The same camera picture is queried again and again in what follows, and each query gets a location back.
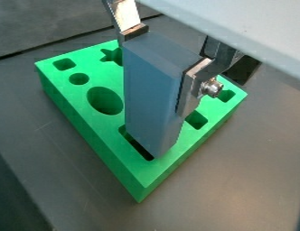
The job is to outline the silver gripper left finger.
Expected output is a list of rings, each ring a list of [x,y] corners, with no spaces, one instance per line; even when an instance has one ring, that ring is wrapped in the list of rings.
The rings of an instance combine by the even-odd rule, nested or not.
[[[102,0],[102,3],[111,17],[119,45],[149,32],[149,26],[141,21],[134,0]]]

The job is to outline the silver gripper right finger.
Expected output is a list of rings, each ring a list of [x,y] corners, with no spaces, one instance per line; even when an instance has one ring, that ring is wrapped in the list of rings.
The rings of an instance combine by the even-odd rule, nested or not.
[[[184,71],[177,114],[185,118],[198,107],[201,98],[216,98],[224,89],[217,76],[244,57],[244,53],[212,37],[206,37],[200,52],[201,60]]]

